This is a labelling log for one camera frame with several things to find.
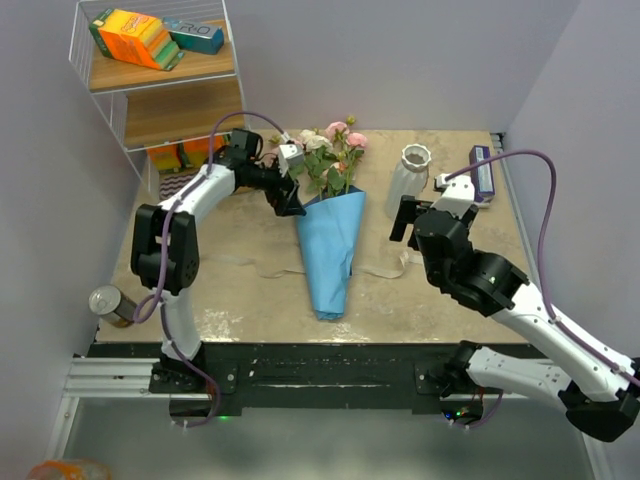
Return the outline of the blue wrapping paper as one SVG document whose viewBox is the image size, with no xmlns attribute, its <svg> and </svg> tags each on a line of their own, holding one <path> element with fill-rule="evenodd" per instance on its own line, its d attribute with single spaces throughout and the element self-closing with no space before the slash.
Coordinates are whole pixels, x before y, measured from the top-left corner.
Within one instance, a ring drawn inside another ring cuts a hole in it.
<svg viewBox="0 0 640 480">
<path fill-rule="evenodd" d="M 296 219 L 311 305 L 320 321 L 344 316 L 366 193 L 351 186 L 335 197 L 316 196 Z"/>
</svg>

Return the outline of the beige ribbon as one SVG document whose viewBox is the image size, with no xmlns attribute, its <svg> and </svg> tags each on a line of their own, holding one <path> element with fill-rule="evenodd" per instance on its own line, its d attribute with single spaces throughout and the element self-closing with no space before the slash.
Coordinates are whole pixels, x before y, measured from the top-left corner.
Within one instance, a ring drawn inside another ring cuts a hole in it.
<svg viewBox="0 0 640 480">
<path fill-rule="evenodd" d="M 423 258 L 420 255 L 410 253 L 408 250 L 404 250 L 400 255 L 394 257 L 393 260 L 392 268 L 383 268 L 367 264 L 353 265 L 351 267 L 351 274 L 397 279 L 404 275 L 409 265 L 424 265 Z M 266 279 L 276 279 L 287 274 L 305 274 L 305 268 L 301 260 L 294 260 L 289 265 L 278 266 L 249 257 L 226 254 L 204 254 L 200 257 L 200 262 L 201 264 L 216 262 L 238 267 L 252 266 L 259 277 Z"/>
</svg>

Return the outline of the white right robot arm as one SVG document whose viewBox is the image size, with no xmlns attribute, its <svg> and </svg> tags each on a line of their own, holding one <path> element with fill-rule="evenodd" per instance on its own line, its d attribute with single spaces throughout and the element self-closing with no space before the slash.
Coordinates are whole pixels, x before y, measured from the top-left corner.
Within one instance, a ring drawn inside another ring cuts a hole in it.
<svg viewBox="0 0 640 480">
<path fill-rule="evenodd" d="M 459 305 L 518 333 L 547 358 L 539 363 L 463 341 L 430 372 L 442 397 L 472 388 L 497 389 L 562 410 L 569 423 L 602 442 L 613 442 L 639 415 L 639 361 L 615 353 L 569 320 L 552 317 L 527 275 L 505 257 L 477 250 L 469 230 L 478 212 L 461 217 L 434 203 L 401 198 L 390 234 L 423 258 L 427 282 Z"/>
</svg>

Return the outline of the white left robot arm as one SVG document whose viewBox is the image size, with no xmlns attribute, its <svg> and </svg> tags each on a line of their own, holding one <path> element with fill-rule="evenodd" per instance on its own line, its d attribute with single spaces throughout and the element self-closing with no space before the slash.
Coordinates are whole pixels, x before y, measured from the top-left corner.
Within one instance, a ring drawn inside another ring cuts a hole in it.
<svg viewBox="0 0 640 480">
<path fill-rule="evenodd" d="M 207 368 L 195 360 L 202 340 L 190 299 L 200 267 L 199 224 L 244 187 L 262 191 L 279 217 L 305 214 L 293 176 L 303 163 L 303 148 L 285 136 L 266 165 L 260 159 L 262 144 L 261 135 L 245 129 L 234 129 L 219 147 L 210 141 L 207 162 L 178 193 L 143 204 L 134 215 L 130 269 L 148 294 L 137 304 L 133 322 L 160 313 L 162 352 L 178 361 L 171 378 L 185 392 L 200 390 L 207 380 Z"/>
</svg>

